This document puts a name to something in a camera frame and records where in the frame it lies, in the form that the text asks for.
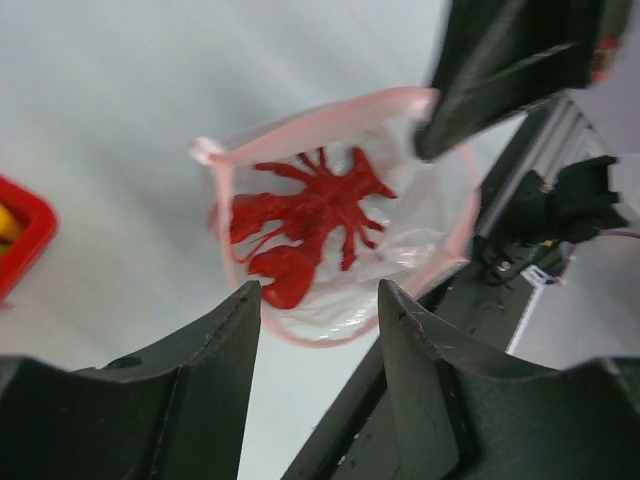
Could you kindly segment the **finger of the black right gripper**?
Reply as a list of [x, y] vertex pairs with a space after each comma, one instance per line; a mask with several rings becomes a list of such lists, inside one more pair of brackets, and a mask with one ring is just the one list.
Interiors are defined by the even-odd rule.
[[601, 81], [627, 25], [625, 1], [452, 2], [416, 155], [433, 161], [559, 92]]

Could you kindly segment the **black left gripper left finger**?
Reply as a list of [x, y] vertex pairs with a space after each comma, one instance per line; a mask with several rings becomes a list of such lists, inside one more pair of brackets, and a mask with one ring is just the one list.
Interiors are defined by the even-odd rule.
[[233, 479], [245, 431], [261, 290], [103, 368], [1, 360], [5, 479]]

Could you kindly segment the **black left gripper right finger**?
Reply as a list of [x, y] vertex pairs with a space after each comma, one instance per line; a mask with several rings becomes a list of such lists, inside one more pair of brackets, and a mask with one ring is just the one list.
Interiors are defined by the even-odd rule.
[[639, 362], [554, 370], [489, 346], [394, 282], [378, 317], [405, 479], [635, 479]]

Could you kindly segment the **red toy lobster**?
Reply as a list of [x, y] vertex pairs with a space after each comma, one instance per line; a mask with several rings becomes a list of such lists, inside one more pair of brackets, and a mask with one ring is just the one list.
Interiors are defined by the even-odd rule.
[[231, 258], [237, 264], [245, 264], [248, 274], [271, 280], [262, 287], [262, 297], [282, 310], [296, 308], [309, 292], [323, 261], [325, 242], [335, 229], [341, 227], [345, 233], [342, 271], [349, 270], [357, 260], [356, 236], [367, 248], [377, 247], [366, 231], [383, 232], [386, 227], [364, 213], [359, 205], [362, 199], [371, 195], [397, 197], [378, 178], [362, 147], [351, 147], [351, 170], [342, 176], [329, 169], [323, 147], [317, 149], [317, 154], [316, 163], [307, 153], [298, 154], [307, 167], [305, 171], [283, 162], [254, 166], [256, 170], [302, 182], [304, 188], [300, 192], [237, 194], [232, 200], [231, 243], [236, 245], [254, 234], [259, 238], [246, 257], [232, 254]]

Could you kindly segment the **clear zip top bag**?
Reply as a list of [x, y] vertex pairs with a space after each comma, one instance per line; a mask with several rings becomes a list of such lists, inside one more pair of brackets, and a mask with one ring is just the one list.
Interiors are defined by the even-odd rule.
[[421, 161], [410, 137], [437, 90], [396, 87], [325, 104], [192, 157], [210, 175], [209, 225], [231, 284], [260, 284], [261, 322], [329, 348], [377, 324], [383, 280], [421, 296], [465, 266], [480, 207], [464, 146]]

